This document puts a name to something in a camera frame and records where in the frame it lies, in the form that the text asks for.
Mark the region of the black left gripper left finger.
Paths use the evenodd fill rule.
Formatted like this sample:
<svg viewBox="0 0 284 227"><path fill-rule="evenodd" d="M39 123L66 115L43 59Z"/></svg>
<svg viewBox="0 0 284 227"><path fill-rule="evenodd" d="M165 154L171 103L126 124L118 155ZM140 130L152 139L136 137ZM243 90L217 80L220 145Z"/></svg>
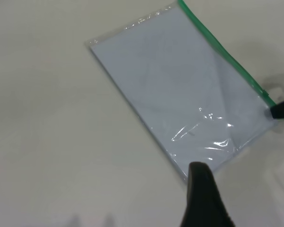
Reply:
<svg viewBox="0 0 284 227"><path fill-rule="evenodd" d="M209 166L202 162L189 164L186 210L182 227L233 227L216 181Z"/></svg>

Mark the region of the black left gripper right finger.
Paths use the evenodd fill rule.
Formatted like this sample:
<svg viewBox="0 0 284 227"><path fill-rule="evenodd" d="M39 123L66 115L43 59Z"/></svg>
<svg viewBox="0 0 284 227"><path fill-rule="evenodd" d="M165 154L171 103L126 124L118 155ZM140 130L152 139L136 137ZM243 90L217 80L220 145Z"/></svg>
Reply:
<svg viewBox="0 0 284 227"><path fill-rule="evenodd" d="M283 120L284 119L284 101L267 109L266 117L277 119L277 120Z"/></svg>

